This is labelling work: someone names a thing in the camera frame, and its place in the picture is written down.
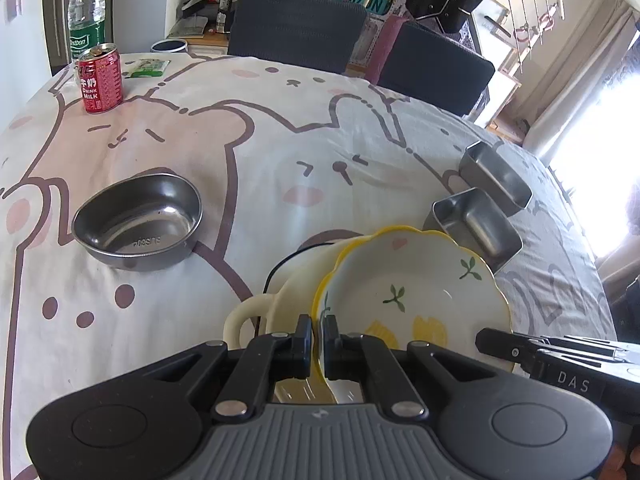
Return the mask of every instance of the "tablecloth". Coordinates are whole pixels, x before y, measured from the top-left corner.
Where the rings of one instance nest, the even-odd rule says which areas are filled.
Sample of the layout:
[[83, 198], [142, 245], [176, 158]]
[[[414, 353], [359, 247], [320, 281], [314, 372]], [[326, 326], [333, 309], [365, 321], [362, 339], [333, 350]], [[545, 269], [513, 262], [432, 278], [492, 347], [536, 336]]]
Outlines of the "tablecloth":
[[[122, 56], [123, 70], [139, 57]], [[229, 311], [297, 248], [422, 227], [434, 200], [468, 187], [457, 168], [478, 139], [533, 191], [511, 218], [524, 248], [496, 276], [514, 330], [615, 338], [581, 234], [529, 153], [362, 79], [166, 58], [161, 78], [125, 79], [123, 104], [97, 115], [66, 69], [0, 136], [3, 480], [35, 477], [24, 436], [44, 404], [220, 338]], [[105, 186], [157, 170], [202, 195], [193, 254], [150, 273], [98, 263], [72, 239], [73, 214]]]

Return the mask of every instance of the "flower-patterned bowl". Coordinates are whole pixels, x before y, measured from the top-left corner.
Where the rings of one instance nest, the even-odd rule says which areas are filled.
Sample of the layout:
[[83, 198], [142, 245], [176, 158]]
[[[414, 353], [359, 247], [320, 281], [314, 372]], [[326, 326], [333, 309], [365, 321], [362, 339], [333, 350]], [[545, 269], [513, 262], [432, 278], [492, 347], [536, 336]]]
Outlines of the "flower-patterned bowl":
[[[513, 369], [475, 345], [482, 328], [511, 331], [509, 305], [494, 275], [477, 254], [438, 231], [392, 226], [354, 240], [316, 291], [315, 334], [327, 314], [336, 317], [341, 333], [377, 336], [389, 348], [423, 340]], [[324, 378], [322, 344], [317, 348]], [[356, 383], [326, 382], [338, 402], [362, 398]]]

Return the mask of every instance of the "metal screw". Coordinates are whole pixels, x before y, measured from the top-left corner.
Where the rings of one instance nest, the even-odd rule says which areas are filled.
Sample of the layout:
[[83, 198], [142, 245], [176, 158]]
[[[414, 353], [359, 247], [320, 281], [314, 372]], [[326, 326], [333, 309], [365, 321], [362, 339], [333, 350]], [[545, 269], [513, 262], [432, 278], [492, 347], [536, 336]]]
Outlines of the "metal screw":
[[391, 407], [391, 411], [402, 418], [414, 418], [424, 413], [424, 407], [412, 400], [401, 400]]
[[216, 413], [223, 416], [240, 416], [246, 413], [242, 400], [223, 400], [216, 404]]

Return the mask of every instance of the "green snack packet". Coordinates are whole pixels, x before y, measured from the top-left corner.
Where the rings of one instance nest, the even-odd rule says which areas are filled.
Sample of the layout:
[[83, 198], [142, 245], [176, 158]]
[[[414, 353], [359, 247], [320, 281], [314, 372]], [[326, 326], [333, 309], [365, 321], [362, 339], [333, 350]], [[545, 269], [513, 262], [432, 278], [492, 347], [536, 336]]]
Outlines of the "green snack packet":
[[125, 77], [160, 77], [169, 63], [162, 59], [140, 59]]

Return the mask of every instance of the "red can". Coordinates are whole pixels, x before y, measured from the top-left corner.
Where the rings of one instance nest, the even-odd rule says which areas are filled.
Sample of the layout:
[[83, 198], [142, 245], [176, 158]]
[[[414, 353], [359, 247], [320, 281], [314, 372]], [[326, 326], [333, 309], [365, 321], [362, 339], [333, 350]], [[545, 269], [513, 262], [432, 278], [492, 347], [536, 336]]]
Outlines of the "red can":
[[78, 58], [84, 109], [90, 114], [106, 112], [122, 102], [120, 54], [113, 43], [85, 50]]

